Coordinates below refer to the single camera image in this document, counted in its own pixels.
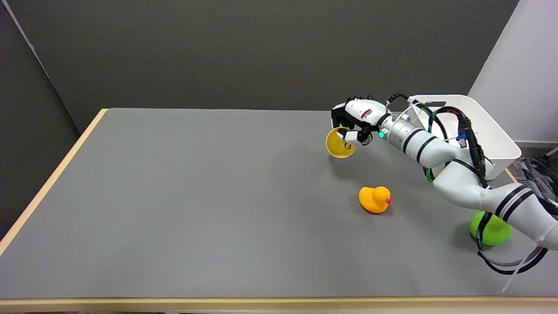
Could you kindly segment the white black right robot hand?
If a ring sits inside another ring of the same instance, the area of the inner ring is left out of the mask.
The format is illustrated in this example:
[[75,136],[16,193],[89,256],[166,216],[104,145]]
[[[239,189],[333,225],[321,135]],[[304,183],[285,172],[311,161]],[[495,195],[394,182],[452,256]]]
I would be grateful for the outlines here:
[[373,140],[373,134],[379,132],[383,121],[391,111],[380,102],[367,98],[349,98],[331,110],[331,125],[335,135],[345,143],[365,146]]

